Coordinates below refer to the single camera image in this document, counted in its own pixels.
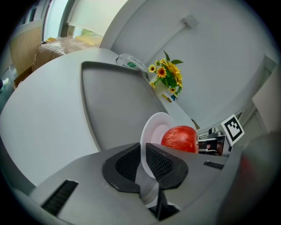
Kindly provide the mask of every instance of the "apple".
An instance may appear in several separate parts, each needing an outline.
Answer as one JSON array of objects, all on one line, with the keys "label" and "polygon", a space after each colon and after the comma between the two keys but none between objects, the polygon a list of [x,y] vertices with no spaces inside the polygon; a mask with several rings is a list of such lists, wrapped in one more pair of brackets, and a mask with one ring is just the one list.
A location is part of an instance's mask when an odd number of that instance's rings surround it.
[{"label": "apple", "polygon": [[169,129],[163,136],[161,145],[186,152],[198,153],[198,135],[188,126],[177,126]]}]

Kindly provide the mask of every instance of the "flower bouquet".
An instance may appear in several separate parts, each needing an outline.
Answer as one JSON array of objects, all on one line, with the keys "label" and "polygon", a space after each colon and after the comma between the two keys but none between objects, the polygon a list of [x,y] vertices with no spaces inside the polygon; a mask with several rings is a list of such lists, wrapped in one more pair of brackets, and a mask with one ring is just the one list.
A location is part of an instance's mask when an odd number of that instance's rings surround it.
[{"label": "flower bouquet", "polygon": [[183,88],[183,76],[180,73],[180,69],[176,67],[176,64],[183,63],[181,60],[174,59],[170,61],[170,57],[164,51],[166,59],[163,58],[160,61],[155,61],[156,65],[150,65],[148,71],[150,73],[156,73],[156,81],[150,82],[150,85],[155,87],[162,82],[167,89],[175,96],[178,96]]}]

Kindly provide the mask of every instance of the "vent slot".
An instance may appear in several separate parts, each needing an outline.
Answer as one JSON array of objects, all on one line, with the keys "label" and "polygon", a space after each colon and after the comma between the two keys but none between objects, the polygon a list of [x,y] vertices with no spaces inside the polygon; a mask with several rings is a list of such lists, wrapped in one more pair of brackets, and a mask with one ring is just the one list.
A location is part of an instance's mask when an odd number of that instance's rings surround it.
[{"label": "vent slot", "polygon": [[56,216],[63,208],[64,204],[69,199],[77,185],[78,183],[75,181],[66,180],[43,204],[42,208]]}]

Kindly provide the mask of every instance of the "black mechanical part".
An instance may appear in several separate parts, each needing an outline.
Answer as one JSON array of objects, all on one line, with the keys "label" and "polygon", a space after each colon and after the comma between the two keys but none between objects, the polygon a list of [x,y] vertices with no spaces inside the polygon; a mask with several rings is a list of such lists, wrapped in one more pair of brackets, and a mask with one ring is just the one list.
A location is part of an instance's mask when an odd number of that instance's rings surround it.
[{"label": "black mechanical part", "polygon": [[141,145],[136,143],[108,158],[102,166],[102,174],[105,180],[118,191],[139,193],[140,186],[134,182],[140,162]]}]

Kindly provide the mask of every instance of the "black vent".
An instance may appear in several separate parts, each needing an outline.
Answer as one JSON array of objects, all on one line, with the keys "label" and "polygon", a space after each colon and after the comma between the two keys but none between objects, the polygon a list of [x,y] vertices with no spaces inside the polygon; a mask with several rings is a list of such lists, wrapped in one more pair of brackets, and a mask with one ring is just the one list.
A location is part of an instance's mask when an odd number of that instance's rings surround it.
[{"label": "black vent", "polygon": [[65,181],[43,204],[42,208],[56,216],[69,199],[78,183],[75,181]]},{"label": "black vent", "polygon": [[219,169],[219,170],[222,170],[223,167],[224,167],[223,164],[214,163],[214,162],[210,162],[210,161],[204,162],[204,165],[206,165],[208,167],[216,168],[216,169]]}]

